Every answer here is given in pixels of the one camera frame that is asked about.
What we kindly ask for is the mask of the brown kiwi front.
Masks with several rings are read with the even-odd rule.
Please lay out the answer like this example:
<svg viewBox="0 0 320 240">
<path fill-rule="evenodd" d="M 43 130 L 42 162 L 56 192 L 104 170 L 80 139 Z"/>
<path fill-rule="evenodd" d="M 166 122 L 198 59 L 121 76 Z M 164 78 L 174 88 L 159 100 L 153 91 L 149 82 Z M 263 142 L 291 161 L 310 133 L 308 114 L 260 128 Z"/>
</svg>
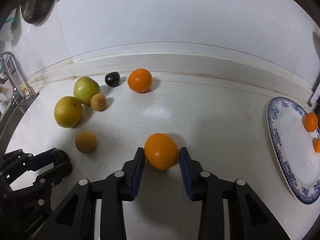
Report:
<svg viewBox="0 0 320 240">
<path fill-rule="evenodd" d="M 90 131 L 79 132 L 75 137 L 75 146 L 81 153 L 90 154 L 97 146 L 97 138 Z"/>
</svg>

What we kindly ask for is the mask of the dark plum front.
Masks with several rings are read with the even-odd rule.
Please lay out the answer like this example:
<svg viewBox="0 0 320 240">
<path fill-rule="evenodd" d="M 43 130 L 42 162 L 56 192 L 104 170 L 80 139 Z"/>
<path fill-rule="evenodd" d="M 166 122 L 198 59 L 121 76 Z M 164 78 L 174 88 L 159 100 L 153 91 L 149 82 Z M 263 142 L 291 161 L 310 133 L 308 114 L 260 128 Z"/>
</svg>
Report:
<svg viewBox="0 0 320 240">
<path fill-rule="evenodd" d="M 51 152 L 51 157 L 52 157 L 54 166 L 60 165 L 61 163 L 64 163 L 64 162 L 68 162 L 68 163 L 70 162 L 69 155 L 65 151 L 60 149 L 54 149 Z"/>
</svg>

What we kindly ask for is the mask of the corner metal shelf rack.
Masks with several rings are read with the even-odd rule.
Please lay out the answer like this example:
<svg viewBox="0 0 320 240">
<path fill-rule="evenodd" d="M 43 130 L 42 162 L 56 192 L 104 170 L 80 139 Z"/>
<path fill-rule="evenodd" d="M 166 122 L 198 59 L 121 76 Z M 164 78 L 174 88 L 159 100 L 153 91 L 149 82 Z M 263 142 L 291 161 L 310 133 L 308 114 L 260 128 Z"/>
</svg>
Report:
<svg viewBox="0 0 320 240">
<path fill-rule="evenodd" d="M 314 45 L 315 45 L 315 48 L 316 48 L 316 52 L 317 52 L 317 55 L 319 56 L 319 27 L 316 27 L 315 28 L 315 31 L 313 33 L 313 42 L 314 42 Z M 310 107 L 312 110 L 314 110 L 317 105 L 319 104 L 318 101 L 319 101 L 319 74 L 317 75 L 317 79 L 316 79 L 316 83 L 313 87 L 313 94 L 310 98 Z"/>
</svg>

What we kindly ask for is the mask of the green pear back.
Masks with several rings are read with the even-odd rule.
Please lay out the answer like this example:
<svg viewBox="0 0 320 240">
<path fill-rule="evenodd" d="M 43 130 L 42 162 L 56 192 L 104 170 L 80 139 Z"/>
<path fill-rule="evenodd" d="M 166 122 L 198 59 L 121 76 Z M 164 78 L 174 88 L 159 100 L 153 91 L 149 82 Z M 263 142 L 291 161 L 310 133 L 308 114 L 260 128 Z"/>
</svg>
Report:
<svg viewBox="0 0 320 240">
<path fill-rule="evenodd" d="M 91 98 L 100 93 L 100 86 L 92 78 L 84 76 L 78 79 L 74 85 L 73 95 L 83 105 L 89 105 Z"/>
</svg>

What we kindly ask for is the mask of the brown kiwi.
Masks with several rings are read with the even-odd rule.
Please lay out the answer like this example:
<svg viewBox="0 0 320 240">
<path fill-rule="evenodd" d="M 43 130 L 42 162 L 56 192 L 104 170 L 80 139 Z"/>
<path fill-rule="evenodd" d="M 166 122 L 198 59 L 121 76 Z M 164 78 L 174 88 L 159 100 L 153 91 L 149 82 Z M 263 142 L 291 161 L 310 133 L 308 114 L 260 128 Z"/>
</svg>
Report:
<svg viewBox="0 0 320 240">
<path fill-rule="evenodd" d="M 79 132 L 75 137 L 75 146 L 81 153 L 90 154 L 97 146 L 97 138 L 90 131 Z"/>
<path fill-rule="evenodd" d="M 91 108 L 100 112 L 106 107 L 106 98 L 103 94 L 95 94 L 90 101 Z"/>
</svg>

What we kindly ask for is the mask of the brown kiwi back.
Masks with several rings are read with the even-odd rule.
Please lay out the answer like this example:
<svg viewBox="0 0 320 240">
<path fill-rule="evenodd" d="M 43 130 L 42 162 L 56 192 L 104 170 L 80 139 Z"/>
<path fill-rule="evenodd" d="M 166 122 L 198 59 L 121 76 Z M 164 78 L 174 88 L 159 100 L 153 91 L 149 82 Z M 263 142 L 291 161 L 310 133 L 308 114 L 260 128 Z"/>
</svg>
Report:
<svg viewBox="0 0 320 240">
<path fill-rule="evenodd" d="M 95 94 L 90 101 L 91 108 L 100 112 L 106 107 L 106 98 L 103 94 Z"/>
</svg>

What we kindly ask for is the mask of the dark plum back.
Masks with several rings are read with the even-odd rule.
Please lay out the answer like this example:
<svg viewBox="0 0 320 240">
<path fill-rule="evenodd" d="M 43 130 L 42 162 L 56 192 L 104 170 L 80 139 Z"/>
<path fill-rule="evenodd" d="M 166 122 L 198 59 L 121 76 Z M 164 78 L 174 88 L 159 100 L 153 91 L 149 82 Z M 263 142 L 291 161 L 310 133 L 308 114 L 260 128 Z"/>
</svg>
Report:
<svg viewBox="0 0 320 240">
<path fill-rule="evenodd" d="M 117 87 L 120 83 L 120 75 L 118 72 L 110 72 L 105 76 L 105 83 L 109 87 Z"/>
</svg>

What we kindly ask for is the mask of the black frying pan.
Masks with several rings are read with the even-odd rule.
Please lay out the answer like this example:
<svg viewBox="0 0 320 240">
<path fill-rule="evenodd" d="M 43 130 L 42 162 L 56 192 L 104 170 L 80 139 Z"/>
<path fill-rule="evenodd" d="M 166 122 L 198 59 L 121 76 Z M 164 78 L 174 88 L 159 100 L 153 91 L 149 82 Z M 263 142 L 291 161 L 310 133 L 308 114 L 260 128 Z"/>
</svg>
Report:
<svg viewBox="0 0 320 240">
<path fill-rule="evenodd" d="M 40 24 L 50 12 L 55 0 L 20 0 L 23 19 L 29 24 Z"/>
</svg>

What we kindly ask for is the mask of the small orange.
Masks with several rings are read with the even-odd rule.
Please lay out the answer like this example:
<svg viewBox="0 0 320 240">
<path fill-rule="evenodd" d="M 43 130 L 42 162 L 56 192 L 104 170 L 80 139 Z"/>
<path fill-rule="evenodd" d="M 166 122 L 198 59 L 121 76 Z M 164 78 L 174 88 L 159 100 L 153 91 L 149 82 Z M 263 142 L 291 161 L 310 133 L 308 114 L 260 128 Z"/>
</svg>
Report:
<svg viewBox="0 0 320 240">
<path fill-rule="evenodd" d="M 316 153 L 320 153 L 320 139 L 319 138 L 315 138 L 313 140 L 313 148 Z"/>
<path fill-rule="evenodd" d="M 167 134 L 155 133 L 146 140 L 144 154 L 154 168 L 165 171 L 176 165 L 179 150 L 174 140 Z"/>
</svg>

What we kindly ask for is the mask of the yellow pear front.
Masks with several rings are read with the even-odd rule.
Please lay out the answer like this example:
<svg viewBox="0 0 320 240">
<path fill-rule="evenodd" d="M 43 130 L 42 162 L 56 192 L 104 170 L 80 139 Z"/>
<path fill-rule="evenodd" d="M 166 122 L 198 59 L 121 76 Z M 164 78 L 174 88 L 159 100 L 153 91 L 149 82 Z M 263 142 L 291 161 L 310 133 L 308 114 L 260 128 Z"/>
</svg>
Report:
<svg viewBox="0 0 320 240">
<path fill-rule="evenodd" d="M 63 128 L 72 128 L 82 119 L 83 109 L 81 101 L 73 96 L 64 96 L 55 105 L 54 118 Z"/>
</svg>

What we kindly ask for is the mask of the blue white oval plate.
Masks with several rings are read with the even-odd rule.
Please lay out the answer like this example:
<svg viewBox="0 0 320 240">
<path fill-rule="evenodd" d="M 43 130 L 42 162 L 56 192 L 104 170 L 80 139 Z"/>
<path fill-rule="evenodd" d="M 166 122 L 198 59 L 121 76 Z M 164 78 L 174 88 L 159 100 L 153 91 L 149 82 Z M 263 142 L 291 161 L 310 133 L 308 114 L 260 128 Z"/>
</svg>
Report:
<svg viewBox="0 0 320 240">
<path fill-rule="evenodd" d="M 281 172 L 292 194 L 310 205 L 319 198 L 319 153 L 313 146 L 319 129 L 305 129 L 306 115 L 298 103 L 281 96 L 267 107 L 268 131 Z"/>
</svg>

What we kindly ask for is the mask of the large orange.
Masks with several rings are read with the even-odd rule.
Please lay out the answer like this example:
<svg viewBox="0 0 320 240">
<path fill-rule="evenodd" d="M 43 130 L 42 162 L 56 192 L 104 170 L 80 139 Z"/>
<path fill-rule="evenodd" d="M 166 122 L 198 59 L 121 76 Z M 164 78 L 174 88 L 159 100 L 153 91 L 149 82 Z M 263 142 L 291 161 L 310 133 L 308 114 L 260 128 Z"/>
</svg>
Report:
<svg viewBox="0 0 320 240">
<path fill-rule="evenodd" d="M 304 117 L 303 125 L 308 132 L 314 132 L 318 126 L 317 115 L 313 112 L 308 113 Z"/>
</svg>

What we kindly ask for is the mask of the dark plum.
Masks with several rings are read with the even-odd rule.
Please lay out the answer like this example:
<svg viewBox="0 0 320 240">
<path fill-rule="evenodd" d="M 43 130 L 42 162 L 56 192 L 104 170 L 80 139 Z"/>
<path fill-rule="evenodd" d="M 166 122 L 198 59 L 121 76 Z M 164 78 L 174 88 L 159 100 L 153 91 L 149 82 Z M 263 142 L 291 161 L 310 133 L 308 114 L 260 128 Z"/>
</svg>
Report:
<svg viewBox="0 0 320 240">
<path fill-rule="evenodd" d="M 68 163 L 70 162 L 69 155 L 65 151 L 60 149 L 54 149 L 51 152 L 51 157 L 52 157 L 54 166 L 60 165 L 61 163 L 64 163 L 64 162 L 68 162 Z"/>
<path fill-rule="evenodd" d="M 120 83 L 120 75 L 118 72 L 110 72 L 105 76 L 105 83 L 109 87 L 117 87 Z"/>
</svg>

